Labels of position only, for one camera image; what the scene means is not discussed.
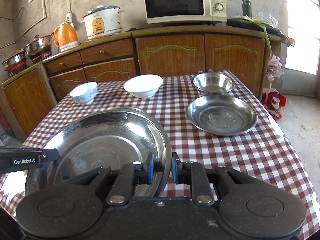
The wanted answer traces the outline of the clear plastic bag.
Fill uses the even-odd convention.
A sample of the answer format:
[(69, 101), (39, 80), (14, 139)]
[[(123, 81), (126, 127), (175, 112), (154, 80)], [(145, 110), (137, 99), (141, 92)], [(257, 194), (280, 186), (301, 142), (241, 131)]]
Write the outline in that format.
[(273, 17), (271, 14), (267, 13), (267, 12), (258, 12), (259, 18), (265, 22), (266, 24), (270, 25), (273, 28), (276, 28), (278, 25), (278, 20)]

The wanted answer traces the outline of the steel pot with lid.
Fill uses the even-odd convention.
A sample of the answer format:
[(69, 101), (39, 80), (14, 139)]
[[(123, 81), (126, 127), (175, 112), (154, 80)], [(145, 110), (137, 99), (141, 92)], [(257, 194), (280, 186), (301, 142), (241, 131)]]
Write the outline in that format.
[(35, 35), (34, 40), (25, 46), (25, 51), (28, 56), (36, 55), (48, 48), (52, 47), (52, 37), (50, 35), (46, 35), (41, 37), (40, 35)]

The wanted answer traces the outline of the pink cloth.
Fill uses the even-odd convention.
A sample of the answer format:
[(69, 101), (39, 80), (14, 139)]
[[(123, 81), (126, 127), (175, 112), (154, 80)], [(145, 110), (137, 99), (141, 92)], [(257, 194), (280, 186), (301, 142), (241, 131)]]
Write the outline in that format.
[(274, 77), (281, 77), (284, 75), (284, 67), (280, 61), (280, 57), (269, 54), (267, 59), (267, 73)]

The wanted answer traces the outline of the blue patterned small bowl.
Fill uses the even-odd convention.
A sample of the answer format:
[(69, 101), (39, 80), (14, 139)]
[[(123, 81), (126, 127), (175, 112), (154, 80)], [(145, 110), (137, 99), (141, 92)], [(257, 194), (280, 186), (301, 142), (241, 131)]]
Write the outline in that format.
[(87, 82), (72, 89), (70, 96), (75, 102), (89, 105), (94, 101), (97, 92), (98, 84), (96, 82)]

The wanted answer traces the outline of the red white checkered tablecloth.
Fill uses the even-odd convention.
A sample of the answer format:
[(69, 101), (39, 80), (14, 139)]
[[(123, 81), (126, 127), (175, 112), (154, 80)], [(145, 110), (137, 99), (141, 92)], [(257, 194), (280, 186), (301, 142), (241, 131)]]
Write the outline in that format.
[(189, 103), (200, 96), (191, 81), (190, 75), (166, 77), (159, 91), (146, 100), (131, 96), (121, 81), (100, 83), (97, 96), (89, 105), (66, 96), (38, 124), (23, 146), (41, 148), (60, 129), (92, 113), (120, 107), (139, 108), (163, 126), (172, 150), (182, 161), (196, 161), (206, 168), (229, 166), (291, 192), (307, 209), (299, 238), (307, 239), (319, 232), (319, 195), (309, 173), (285, 133), (257, 97), (239, 79), (234, 79), (231, 96), (255, 108), (257, 124), (242, 135), (217, 137), (196, 128), (186, 116)]

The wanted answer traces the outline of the steel pot on stove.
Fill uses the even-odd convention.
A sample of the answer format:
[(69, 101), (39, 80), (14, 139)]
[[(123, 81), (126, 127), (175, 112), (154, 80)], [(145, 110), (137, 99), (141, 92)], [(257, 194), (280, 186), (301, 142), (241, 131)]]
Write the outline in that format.
[(3, 62), (3, 67), (5, 71), (8, 71), (9, 68), (27, 61), (27, 53), (25, 49), (20, 49), (13, 51)]

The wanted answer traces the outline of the large steel plate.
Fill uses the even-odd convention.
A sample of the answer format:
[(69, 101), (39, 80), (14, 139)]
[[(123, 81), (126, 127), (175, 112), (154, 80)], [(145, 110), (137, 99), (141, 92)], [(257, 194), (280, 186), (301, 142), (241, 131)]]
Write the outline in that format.
[(168, 181), (171, 144), (162, 125), (138, 108), (114, 108), (87, 115), (65, 126), (43, 148), (55, 148), (57, 161), (28, 171), (25, 195), (79, 176), (97, 167), (119, 170), (124, 164), (145, 162), (155, 154), (152, 184), (139, 185), (135, 196), (159, 197)]

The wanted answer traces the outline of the cream microwave oven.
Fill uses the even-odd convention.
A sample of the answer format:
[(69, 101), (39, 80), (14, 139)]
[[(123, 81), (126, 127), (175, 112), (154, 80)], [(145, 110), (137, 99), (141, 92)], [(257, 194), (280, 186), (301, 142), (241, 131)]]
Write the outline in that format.
[(227, 21), (226, 0), (144, 0), (144, 5), (148, 24)]

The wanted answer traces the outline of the white ceramic bowl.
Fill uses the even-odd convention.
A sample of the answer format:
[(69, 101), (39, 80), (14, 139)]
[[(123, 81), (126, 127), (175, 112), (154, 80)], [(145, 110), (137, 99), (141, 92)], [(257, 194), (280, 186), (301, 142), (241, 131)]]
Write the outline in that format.
[(155, 74), (135, 76), (124, 83), (124, 90), (140, 99), (153, 97), (163, 85), (163, 78)]

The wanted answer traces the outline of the green leek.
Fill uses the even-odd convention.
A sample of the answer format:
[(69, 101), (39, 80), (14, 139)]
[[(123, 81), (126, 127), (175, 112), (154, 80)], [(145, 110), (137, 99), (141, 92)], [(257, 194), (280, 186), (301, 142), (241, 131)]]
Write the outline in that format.
[(268, 51), (269, 53), (272, 55), (272, 48), (271, 48), (271, 43), (270, 43), (270, 39), (269, 39), (269, 36), (268, 36), (268, 32), (267, 32), (267, 29), (266, 29), (266, 21), (265, 20), (260, 20), (260, 19), (256, 19), (256, 18), (251, 18), (251, 17), (248, 17), (248, 16), (241, 16), (240, 17), (242, 20), (246, 20), (248, 22), (251, 22), (253, 24), (255, 24), (256, 26), (258, 26), (259, 28), (261, 28), (265, 34), (265, 41), (266, 41), (266, 44), (267, 44), (267, 47), (268, 47)]

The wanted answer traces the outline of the white rice cooker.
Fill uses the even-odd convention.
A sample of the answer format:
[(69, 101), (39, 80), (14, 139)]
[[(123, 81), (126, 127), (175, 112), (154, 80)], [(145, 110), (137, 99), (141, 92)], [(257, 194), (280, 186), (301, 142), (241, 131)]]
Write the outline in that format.
[(124, 11), (116, 5), (99, 5), (88, 11), (81, 21), (85, 24), (87, 38), (95, 40), (121, 33), (123, 31), (121, 13)]

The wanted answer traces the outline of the orange electric kettle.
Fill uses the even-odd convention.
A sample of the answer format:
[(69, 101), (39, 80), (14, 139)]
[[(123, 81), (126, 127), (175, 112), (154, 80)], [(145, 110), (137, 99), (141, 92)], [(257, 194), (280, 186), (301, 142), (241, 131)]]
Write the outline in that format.
[(80, 44), (73, 24), (69, 21), (62, 22), (51, 34), (54, 44), (61, 52), (74, 48)]

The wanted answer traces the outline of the red bag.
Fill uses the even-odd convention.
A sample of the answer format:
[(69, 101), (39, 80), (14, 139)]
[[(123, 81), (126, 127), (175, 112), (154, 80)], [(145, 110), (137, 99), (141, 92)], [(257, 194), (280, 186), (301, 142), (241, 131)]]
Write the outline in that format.
[(286, 98), (278, 91), (265, 92), (262, 96), (262, 104), (268, 113), (275, 119), (281, 120), (281, 109), (286, 106)]

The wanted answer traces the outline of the dark green thermos bottle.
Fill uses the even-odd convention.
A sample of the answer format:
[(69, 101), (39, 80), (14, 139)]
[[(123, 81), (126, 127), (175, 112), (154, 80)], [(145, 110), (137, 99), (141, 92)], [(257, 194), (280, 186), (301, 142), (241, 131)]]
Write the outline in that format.
[(242, 15), (252, 17), (252, 5), (250, 0), (242, 0)]

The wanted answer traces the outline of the medium steel plate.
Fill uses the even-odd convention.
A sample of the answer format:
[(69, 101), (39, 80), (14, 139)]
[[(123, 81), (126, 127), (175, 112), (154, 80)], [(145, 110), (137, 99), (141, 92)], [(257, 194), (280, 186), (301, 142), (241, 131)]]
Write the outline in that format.
[(189, 103), (186, 115), (198, 129), (221, 137), (240, 135), (257, 124), (255, 109), (234, 96), (205, 95)]

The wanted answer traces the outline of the deep steel bowl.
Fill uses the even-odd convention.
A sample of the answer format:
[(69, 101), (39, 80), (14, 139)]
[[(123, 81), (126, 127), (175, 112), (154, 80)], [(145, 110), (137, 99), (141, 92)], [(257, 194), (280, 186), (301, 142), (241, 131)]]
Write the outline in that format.
[(197, 74), (191, 83), (202, 95), (225, 94), (235, 85), (230, 77), (220, 73)]

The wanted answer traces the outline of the brown wooden cabinet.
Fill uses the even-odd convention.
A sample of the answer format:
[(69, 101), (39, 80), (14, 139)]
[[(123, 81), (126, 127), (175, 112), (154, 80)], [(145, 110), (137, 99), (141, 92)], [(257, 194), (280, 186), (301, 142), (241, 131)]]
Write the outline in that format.
[(280, 55), (282, 46), (291, 44), (262, 31), (204, 25), (113, 35), (58, 53), (3, 82), (1, 110), (24, 142), (59, 101), (87, 81), (230, 70), (261, 97), (269, 55)]

